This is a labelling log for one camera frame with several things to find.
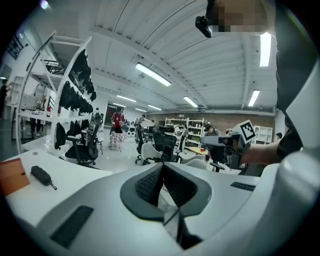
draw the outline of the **brick wall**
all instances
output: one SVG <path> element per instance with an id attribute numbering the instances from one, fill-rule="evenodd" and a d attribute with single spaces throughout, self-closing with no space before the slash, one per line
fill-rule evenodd
<path id="1" fill-rule="evenodd" d="M 273 128 L 275 132 L 275 118 L 273 116 L 259 116 L 248 114 L 216 114 L 216 113 L 187 113 L 187 117 L 191 120 L 202 120 L 210 122 L 213 126 L 217 127 L 222 134 L 226 129 L 233 128 L 237 124 L 246 120 L 250 120 L 253 126 L 265 126 Z M 166 120 L 167 118 L 178 119 L 174 113 L 168 114 L 148 114 L 149 120 L 154 120 L 156 123 L 160 120 Z"/>

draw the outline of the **desk surface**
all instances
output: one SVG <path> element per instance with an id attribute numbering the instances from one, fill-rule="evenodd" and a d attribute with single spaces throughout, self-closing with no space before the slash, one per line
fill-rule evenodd
<path id="1" fill-rule="evenodd" d="M 38 149 L 16 155 L 10 160 L 16 158 L 21 159 L 30 184 L 5 198 L 15 215 L 35 227 L 51 209 L 83 186 L 112 174 L 111 171 L 92 169 L 61 160 Z M 51 176 L 57 190 L 42 185 L 30 175 L 31 167 L 36 165 Z"/>
<path id="2" fill-rule="evenodd" d="M 191 150 L 192 152 L 195 152 L 196 154 L 199 154 L 199 155 L 208 155 L 208 150 L 201 152 L 201 148 L 196 147 L 196 146 L 190 146 L 190 147 L 188 147 L 188 149 Z"/>

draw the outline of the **person in red shirt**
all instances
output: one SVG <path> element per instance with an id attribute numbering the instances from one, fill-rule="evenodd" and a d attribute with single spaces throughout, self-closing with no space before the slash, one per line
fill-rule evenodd
<path id="1" fill-rule="evenodd" d="M 125 122 L 125 116 L 121 111 L 121 107 L 116 108 L 116 113 L 111 117 L 112 128 L 111 132 L 115 131 L 116 134 L 122 134 L 122 124 Z"/>

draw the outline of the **white ceiling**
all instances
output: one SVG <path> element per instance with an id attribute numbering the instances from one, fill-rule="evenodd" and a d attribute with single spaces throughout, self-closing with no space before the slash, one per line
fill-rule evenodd
<path id="1" fill-rule="evenodd" d="M 216 33 L 207 39 L 195 27 L 207 0 L 51 0 L 30 17 L 41 40 L 56 30 L 66 37 L 92 36 L 87 53 L 93 83 L 110 100 L 153 112 L 177 112 L 189 96 L 207 110 L 272 112 L 277 102 L 276 43 L 268 67 L 259 67 L 260 37 Z M 143 63 L 172 85 L 135 69 Z M 261 90 L 254 108 L 246 107 Z M 122 95 L 136 100 L 121 100 Z"/>

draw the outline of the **ceiling light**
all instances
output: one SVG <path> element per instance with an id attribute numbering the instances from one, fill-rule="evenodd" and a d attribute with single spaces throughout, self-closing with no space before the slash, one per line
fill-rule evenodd
<path id="1" fill-rule="evenodd" d="M 187 102 L 189 102 L 194 108 L 197 108 L 198 105 L 194 103 L 188 96 L 183 97 Z"/>
<path id="2" fill-rule="evenodd" d="M 154 72 L 153 70 L 151 70 L 150 68 L 142 65 L 141 63 L 137 63 L 137 65 L 135 66 L 135 68 L 137 70 L 140 70 L 141 72 L 145 73 L 146 75 L 152 77 L 153 79 L 159 81 L 160 83 L 162 83 L 165 86 L 170 86 L 171 83 L 164 79 L 161 75 L 157 74 L 156 72 Z"/>
<path id="3" fill-rule="evenodd" d="M 248 107 L 252 107 L 252 106 L 255 104 L 255 102 L 256 102 L 259 94 L 260 94 L 260 91 L 259 91 L 259 90 L 254 90 L 254 91 L 253 91 L 251 100 L 250 100 L 250 102 L 249 102 L 249 104 L 248 104 Z"/>
<path id="4" fill-rule="evenodd" d="M 156 109 L 156 110 L 162 110 L 161 108 L 158 108 L 158 107 L 156 107 L 156 106 L 151 106 L 151 105 L 148 105 L 150 108 L 154 108 L 154 109 Z"/>
<path id="5" fill-rule="evenodd" d="M 45 0 L 42 0 L 40 3 L 41 8 L 44 10 L 48 8 L 48 5 L 49 5 L 48 2 Z"/>
<path id="6" fill-rule="evenodd" d="M 126 106 L 121 105 L 121 104 L 118 104 L 118 103 L 113 103 L 113 105 L 117 105 L 117 106 L 120 106 L 120 107 L 124 107 L 124 108 L 126 108 Z"/>
<path id="7" fill-rule="evenodd" d="M 123 97 L 123 96 L 120 96 L 120 95 L 117 95 L 117 97 L 119 97 L 121 99 L 125 99 L 125 100 L 128 100 L 128 101 L 131 101 L 131 102 L 136 102 L 134 99 L 126 98 L 126 97 Z"/>
<path id="8" fill-rule="evenodd" d="M 139 111 L 142 111 L 142 112 L 147 112 L 147 111 L 139 109 L 139 108 L 135 108 L 135 110 L 139 110 Z"/>
<path id="9" fill-rule="evenodd" d="M 271 34 L 260 35 L 260 67 L 268 67 L 271 51 Z"/>

